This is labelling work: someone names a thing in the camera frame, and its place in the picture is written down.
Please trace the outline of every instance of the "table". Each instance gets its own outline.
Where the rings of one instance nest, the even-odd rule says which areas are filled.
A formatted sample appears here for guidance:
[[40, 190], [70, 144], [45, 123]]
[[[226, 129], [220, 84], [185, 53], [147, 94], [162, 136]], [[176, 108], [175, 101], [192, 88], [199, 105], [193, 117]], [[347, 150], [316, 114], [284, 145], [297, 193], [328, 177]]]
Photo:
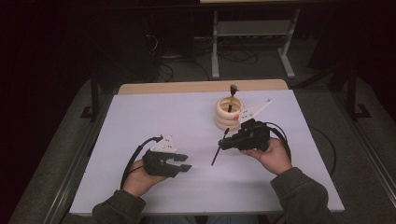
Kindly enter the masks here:
[[210, 166], [217, 142], [223, 136], [214, 122], [215, 103], [230, 94], [230, 84], [238, 86], [240, 91], [236, 95], [247, 107], [268, 98], [273, 100], [256, 119], [283, 128], [289, 139], [292, 163], [325, 186], [331, 210], [344, 210], [300, 107], [286, 83], [283, 80], [239, 80], [123, 85], [108, 110], [70, 212], [89, 216], [97, 203], [120, 187], [124, 166], [134, 149], [160, 134], [174, 137], [178, 153], [190, 156], [185, 163], [192, 168], [145, 194], [142, 198], [148, 205], [143, 215], [282, 211], [270, 186], [275, 176], [263, 170], [254, 159], [230, 149], [221, 151], [215, 165]]

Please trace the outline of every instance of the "background desk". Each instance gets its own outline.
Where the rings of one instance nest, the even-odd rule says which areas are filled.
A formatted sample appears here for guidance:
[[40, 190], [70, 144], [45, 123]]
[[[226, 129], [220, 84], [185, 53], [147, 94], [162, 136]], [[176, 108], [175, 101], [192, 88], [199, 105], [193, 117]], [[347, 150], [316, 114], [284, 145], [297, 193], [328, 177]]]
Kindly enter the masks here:
[[[148, 204], [145, 215], [281, 211], [270, 186], [275, 176], [259, 162], [230, 149], [221, 151], [214, 166], [210, 166], [217, 142], [223, 136], [214, 122], [215, 104], [230, 94], [230, 83], [241, 90], [237, 96], [246, 107], [273, 100], [256, 119], [282, 127], [290, 143], [293, 164], [327, 188], [330, 209], [343, 210], [293, 92], [285, 90], [282, 81], [250, 80], [138, 84], [136, 89], [146, 86], [144, 89], [151, 89], [151, 93], [115, 96], [70, 212], [90, 215], [97, 203], [120, 187], [123, 169], [136, 147], [160, 134], [173, 135], [178, 153], [189, 155], [186, 163], [192, 168], [145, 194], [142, 197]], [[274, 91], [271, 83], [281, 90]], [[260, 86], [271, 91], [258, 91]], [[158, 93], [162, 87], [177, 93]], [[120, 91], [133, 90], [134, 85], [128, 85]]]

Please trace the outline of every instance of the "person's right hand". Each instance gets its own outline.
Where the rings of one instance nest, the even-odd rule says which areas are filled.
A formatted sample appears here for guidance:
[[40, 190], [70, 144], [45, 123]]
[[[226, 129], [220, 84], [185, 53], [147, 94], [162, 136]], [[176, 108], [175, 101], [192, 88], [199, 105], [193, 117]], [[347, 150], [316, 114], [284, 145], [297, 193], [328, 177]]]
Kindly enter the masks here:
[[293, 167], [279, 139], [271, 138], [268, 145], [264, 152], [259, 149], [241, 150], [241, 152], [258, 160], [265, 169], [275, 175], [280, 175]]

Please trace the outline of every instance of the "person's left hand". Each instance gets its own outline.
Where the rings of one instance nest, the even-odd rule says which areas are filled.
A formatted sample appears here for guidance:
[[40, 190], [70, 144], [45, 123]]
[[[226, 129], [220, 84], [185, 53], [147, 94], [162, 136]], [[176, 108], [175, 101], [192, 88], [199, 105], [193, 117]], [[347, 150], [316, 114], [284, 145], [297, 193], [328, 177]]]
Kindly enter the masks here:
[[134, 195], [135, 197], [140, 197], [145, 194], [151, 187], [165, 180], [167, 177], [157, 176], [157, 175], [149, 175], [146, 170], [142, 167], [143, 161], [135, 161], [132, 164], [131, 172], [125, 180], [125, 183], [122, 187], [123, 190], [128, 193]]

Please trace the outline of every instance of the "person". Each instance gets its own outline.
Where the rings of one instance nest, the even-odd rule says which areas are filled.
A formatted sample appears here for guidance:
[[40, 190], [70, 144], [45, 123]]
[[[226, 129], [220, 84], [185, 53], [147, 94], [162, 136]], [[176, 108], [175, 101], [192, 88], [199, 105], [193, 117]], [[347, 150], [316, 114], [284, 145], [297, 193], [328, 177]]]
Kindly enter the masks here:
[[[259, 161], [269, 172], [276, 175], [271, 185], [276, 192], [288, 224], [336, 223], [335, 217], [327, 207], [328, 192], [318, 182], [305, 175], [299, 168], [291, 165], [290, 159], [281, 141], [277, 138], [269, 140], [269, 147], [262, 151], [258, 149], [241, 150], [247, 156]], [[136, 161], [131, 170], [143, 165]], [[141, 168], [133, 171], [127, 177], [123, 188], [116, 190], [109, 199], [97, 204], [92, 209], [92, 220], [87, 223], [139, 223], [140, 214], [146, 203], [140, 198], [154, 185], [164, 181], [166, 177], [148, 175]], [[63, 223], [82, 223], [81, 217], [68, 215]], [[163, 223], [162, 217], [150, 220], [151, 223]], [[181, 217], [185, 223], [194, 223], [191, 217]], [[209, 217], [208, 223], [223, 223], [221, 217]]]

